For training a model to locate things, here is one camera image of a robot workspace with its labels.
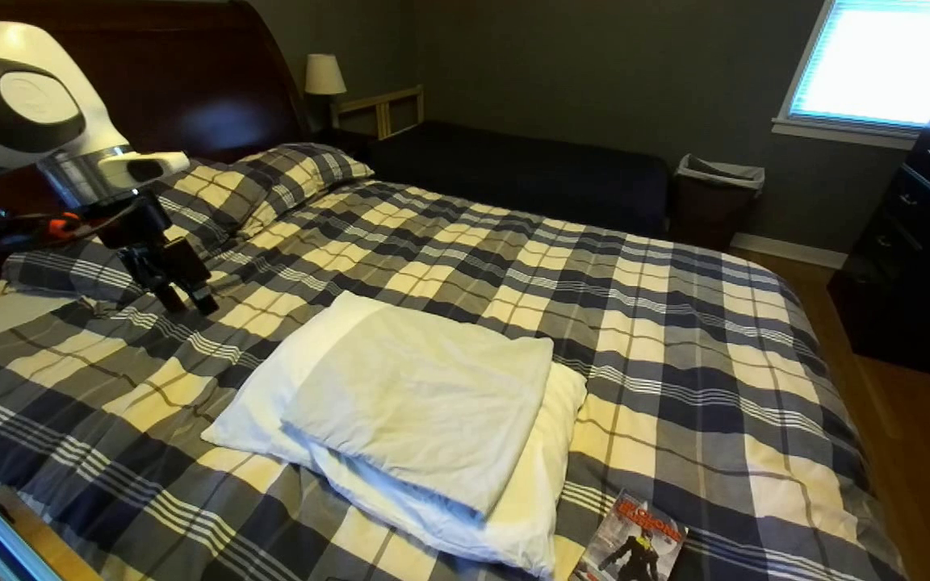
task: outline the wall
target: wall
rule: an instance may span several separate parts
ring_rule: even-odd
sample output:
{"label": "wall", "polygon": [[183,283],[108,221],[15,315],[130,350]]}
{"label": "wall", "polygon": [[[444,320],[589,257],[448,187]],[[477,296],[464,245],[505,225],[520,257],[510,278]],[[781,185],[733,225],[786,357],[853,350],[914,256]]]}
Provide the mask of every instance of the wall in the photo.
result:
{"label": "wall", "polygon": [[307,52],[331,52],[345,98],[384,94],[420,81],[411,0],[247,0],[282,54],[304,81]]}
{"label": "wall", "polygon": [[901,152],[770,136],[820,0],[415,0],[439,119],[768,169],[746,232],[850,248]]}

